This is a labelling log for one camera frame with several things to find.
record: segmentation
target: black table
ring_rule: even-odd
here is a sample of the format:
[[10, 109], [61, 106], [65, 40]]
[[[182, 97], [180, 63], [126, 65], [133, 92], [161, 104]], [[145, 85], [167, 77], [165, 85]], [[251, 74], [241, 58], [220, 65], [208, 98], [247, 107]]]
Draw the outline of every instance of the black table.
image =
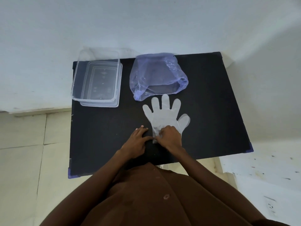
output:
[[[176, 55], [187, 75], [187, 88], [176, 95], [181, 100], [178, 118], [186, 113], [190, 124], [182, 144], [194, 159], [204, 159], [253, 151], [220, 52]], [[123, 64], [120, 101], [117, 108], [81, 106], [72, 101], [69, 176], [90, 175], [103, 166], [142, 124], [151, 124], [142, 110], [151, 108], [151, 97], [137, 102], [129, 88], [134, 58]], [[77, 62], [73, 63], [73, 72]], [[146, 143], [145, 154], [132, 160], [129, 167], [151, 162], [155, 165], [177, 162], [159, 144]]]

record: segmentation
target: button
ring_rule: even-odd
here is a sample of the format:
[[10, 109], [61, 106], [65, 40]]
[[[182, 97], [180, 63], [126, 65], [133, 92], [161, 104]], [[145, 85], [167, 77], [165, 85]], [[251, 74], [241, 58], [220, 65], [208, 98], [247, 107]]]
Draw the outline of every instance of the button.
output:
[[170, 197], [169, 194], [165, 194], [165, 196], [163, 197], [164, 200], [167, 200]]

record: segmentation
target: person's left hand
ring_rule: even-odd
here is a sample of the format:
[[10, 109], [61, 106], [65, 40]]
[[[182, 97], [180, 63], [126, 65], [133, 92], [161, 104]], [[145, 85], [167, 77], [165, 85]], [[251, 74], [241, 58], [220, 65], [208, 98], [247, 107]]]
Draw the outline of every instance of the person's left hand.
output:
[[137, 128], [130, 136], [130, 138], [123, 144], [120, 151], [127, 154], [130, 159], [137, 158], [144, 153], [145, 145], [144, 143], [148, 140], [152, 140], [153, 137], [147, 136], [142, 137], [143, 133], [145, 133], [148, 128], [144, 128], [141, 125], [140, 128]]

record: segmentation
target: glove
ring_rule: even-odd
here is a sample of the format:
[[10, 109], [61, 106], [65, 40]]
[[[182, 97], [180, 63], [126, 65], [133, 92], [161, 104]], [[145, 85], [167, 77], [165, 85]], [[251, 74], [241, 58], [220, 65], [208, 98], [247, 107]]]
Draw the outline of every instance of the glove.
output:
[[182, 135], [184, 129], [190, 123], [190, 117], [187, 114], [183, 114], [178, 120], [177, 116], [181, 107], [181, 101], [175, 99], [170, 109], [169, 96], [167, 94], [162, 95], [162, 109], [160, 109], [159, 99], [153, 97], [151, 100], [153, 112], [147, 105], [143, 105], [143, 111], [147, 119], [153, 128], [153, 137], [158, 136], [162, 128], [167, 125], [174, 126], [178, 132]]

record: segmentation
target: tiled floor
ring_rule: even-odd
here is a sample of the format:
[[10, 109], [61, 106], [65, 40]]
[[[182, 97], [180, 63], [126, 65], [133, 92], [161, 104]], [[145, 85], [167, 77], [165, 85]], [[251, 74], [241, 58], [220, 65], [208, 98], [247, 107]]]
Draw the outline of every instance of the tiled floor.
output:
[[[89, 176], [68, 179], [71, 112], [15, 117], [0, 112], [0, 225], [39, 225]], [[216, 173], [213, 159], [199, 160]], [[163, 166], [187, 174], [179, 163]]]

